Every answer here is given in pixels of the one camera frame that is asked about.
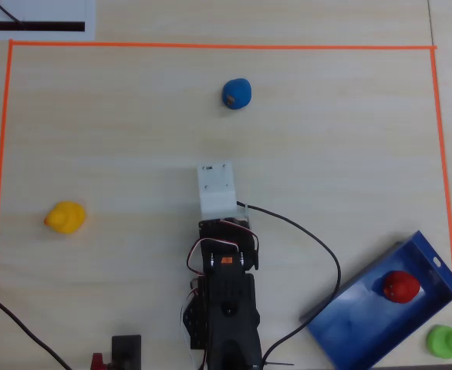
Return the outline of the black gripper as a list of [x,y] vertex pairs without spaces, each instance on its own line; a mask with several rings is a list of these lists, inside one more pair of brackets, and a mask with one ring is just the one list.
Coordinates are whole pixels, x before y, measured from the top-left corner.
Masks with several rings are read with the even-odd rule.
[[249,222],[237,218],[203,220],[199,223],[203,259],[213,254],[237,254],[245,270],[259,267],[259,239]]

